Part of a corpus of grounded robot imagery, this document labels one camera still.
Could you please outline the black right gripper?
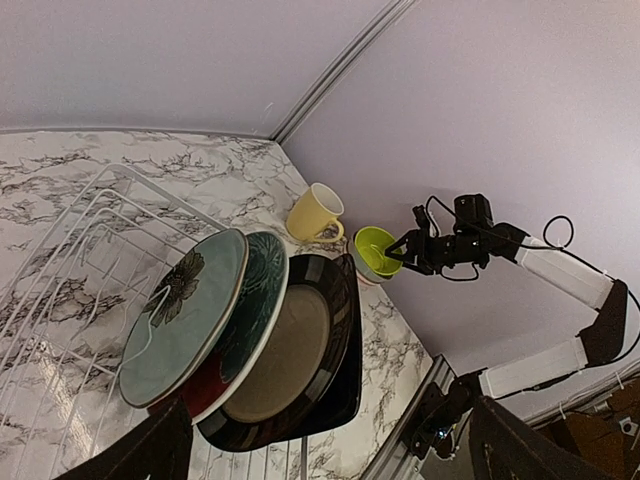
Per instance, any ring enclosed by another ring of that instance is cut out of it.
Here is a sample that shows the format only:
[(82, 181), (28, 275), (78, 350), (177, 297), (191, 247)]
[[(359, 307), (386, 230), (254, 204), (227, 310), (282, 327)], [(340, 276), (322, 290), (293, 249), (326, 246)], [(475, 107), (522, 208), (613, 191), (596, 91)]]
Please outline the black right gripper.
[(425, 229), (410, 230), (384, 250), (387, 258), (423, 275), (441, 274), (456, 265), (455, 236), (430, 237)]

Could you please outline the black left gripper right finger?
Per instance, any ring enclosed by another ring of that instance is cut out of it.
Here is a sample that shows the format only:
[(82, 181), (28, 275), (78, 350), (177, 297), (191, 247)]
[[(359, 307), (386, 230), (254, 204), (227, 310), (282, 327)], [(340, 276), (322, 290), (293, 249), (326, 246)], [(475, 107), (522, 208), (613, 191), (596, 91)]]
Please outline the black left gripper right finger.
[(476, 479), (612, 479), (566, 451), (488, 396), (475, 399), (469, 451)]

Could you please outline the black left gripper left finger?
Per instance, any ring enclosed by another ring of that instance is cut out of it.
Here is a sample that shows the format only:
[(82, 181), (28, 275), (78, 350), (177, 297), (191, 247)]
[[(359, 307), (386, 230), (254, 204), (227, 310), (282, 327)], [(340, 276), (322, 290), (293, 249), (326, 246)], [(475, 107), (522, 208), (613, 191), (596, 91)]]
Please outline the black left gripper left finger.
[(65, 472), (66, 480), (186, 479), (193, 427), (180, 398), (146, 418), (97, 456)]

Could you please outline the lime green bowl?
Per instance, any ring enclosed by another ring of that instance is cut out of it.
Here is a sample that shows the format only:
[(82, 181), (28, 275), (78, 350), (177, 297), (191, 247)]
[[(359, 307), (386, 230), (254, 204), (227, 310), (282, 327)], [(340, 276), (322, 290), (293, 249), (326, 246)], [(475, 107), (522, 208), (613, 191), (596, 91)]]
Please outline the lime green bowl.
[(360, 228), (354, 236), (356, 250), (367, 267), (378, 276), (393, 276), (401, 270), (401, 260), (385, 255), (386, 249), (395, 242), (392, 234), (376, 226)]

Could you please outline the pale grey-green bowl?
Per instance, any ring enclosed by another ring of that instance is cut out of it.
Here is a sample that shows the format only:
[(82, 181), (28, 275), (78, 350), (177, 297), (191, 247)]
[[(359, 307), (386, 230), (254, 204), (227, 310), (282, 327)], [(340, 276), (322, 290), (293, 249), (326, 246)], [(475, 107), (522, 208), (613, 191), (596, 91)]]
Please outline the pale grey-green bowl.
[[(360, 270), (362, 272), (365, 271), (373, 271), (367, 264), (366, 262), (362, 259), (361, 256), (359, 256), (357, 253), (353, 254), (353, 259), (354, 259), (354, 263), (355, 263), (355, 267), (356, 270)], [(392, 275), (380, 275), (380, 276), (389, 276), (390, 280), (393, 278)]]

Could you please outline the yellow ceramic mug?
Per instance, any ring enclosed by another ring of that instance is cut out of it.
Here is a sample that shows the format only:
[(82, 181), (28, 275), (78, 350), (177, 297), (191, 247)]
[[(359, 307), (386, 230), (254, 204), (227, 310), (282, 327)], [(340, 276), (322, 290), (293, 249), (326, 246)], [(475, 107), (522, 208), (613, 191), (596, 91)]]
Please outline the yellow ceramic mug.
[(299, 241), (334, 243), (344, 236), (344, 226), (339, 220), (343, 214), (344, 204), (337, 193), (316, 182), (297, 200), (285, 226)]

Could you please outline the grey floral plate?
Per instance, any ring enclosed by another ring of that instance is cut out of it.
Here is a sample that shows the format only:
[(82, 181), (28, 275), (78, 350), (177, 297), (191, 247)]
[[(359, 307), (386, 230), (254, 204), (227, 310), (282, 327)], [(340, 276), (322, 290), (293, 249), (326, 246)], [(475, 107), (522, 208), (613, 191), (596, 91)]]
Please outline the grey floral plate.
[(248, 238), (210, 235), (162, 278), (127, 338), (119, 370), (123, 400), (146, 408), (177, 390), (211, 351), (239, 298)]

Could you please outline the black round plate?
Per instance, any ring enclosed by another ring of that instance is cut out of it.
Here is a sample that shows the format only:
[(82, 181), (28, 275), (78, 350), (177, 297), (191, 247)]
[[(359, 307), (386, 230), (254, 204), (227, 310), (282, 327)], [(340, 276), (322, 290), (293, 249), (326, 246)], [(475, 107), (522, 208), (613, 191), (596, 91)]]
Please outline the black round plate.
[(212, 446), (246, 452), (281, 442), (328, 390), (354, 313), (348, 281), (334, 259), (290, 258), (283, 305), (265, 349), (234, 394), (197, 424)]

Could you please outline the teal patterned plate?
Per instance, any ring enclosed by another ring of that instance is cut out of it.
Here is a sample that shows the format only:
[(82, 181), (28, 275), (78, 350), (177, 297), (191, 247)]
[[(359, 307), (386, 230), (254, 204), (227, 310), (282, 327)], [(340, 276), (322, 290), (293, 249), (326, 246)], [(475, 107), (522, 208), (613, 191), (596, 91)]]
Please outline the teal patterned plate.
[(247, 378), (266, 347), (284, 300), (289, 259), (276, 234), (247, 236), (249, 260), (240, 297), (206, 360), (181, 390), (191, 422), (220, 408)]

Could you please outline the black square plate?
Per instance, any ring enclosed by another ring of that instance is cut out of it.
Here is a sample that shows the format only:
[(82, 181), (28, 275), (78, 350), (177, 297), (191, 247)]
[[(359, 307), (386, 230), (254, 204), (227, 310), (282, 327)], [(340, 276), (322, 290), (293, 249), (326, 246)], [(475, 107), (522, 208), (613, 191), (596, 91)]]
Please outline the black square plate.
[(353, 256), (344, 253), (334, 262), (346, 276), (350, 296), (354, 300), (349, 344), (334, 380), (324, 396), (315, 404), (311, 413), (282, 441), (295, 440), (342, 427), (359, 412), (362, 395), (362, 318), (359, 288)]

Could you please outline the red patterned white bowl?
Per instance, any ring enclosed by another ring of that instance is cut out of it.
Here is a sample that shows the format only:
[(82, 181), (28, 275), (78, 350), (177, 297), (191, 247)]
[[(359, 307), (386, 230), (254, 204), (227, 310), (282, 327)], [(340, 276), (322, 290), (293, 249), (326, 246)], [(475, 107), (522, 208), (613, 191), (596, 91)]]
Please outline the red patterned white bowl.
[(357, 270), (356, 274), (362, 282), (369, 285), (379, 285), (390, 280), (389, 276), (380, 276), (373, 271), (362, 272), (360, 270)]

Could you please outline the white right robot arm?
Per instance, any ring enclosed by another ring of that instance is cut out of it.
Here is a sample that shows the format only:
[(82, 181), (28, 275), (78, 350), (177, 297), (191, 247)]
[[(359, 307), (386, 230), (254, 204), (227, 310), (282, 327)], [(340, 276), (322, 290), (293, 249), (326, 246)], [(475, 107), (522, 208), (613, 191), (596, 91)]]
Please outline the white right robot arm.
[(538, 391), (635, 349), (627, 318), (639, 303), (624, 281), (566, 245), (496, 221), (482, 194), (443, 205), (449, 230), (436, 223), (437, 204), (415, 206), (413, 228), (384, 253), (406, 277), (410, 318), (419, 330), (433, 326), (435, 343), (462, 370), (449, 401)]

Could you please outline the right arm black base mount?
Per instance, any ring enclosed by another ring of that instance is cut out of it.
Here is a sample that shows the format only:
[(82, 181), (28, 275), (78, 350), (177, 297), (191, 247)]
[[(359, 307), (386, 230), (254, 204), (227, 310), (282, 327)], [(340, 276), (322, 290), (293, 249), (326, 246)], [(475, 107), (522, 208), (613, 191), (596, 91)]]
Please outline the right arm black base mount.
[(434, 449), (443, 459), (455, 452), (457, 444), (452, 432), (482, 394), (479, 376), (480, 371), (476, 371), (456, 378), (446, 394), (436, 382), (427, 384), (404, 437), (414, 457), (424, 460), (430, 449)]

